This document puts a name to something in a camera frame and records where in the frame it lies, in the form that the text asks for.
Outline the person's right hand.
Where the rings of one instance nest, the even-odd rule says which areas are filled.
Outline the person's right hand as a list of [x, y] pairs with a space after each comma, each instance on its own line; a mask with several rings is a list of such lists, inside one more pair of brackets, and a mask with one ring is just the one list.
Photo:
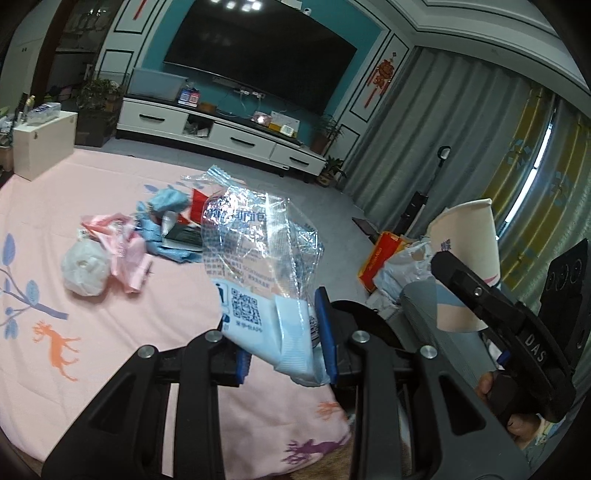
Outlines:
[[553, 426], [553, 423], [541, 418], [537, 414], [517, 413], [507, 416], [493, 401], [492, 391], [494, 390], [495, 380], [495, 373], [487, 372], [483, 374], [478, 381], [475, 392], [493, 411], [497, 420], [504, 425], [505, 430], [513, 439], [514, 443], [521, 450], [524, 450], [532, 442], [536, 442], [545, 436], [547, 430]]

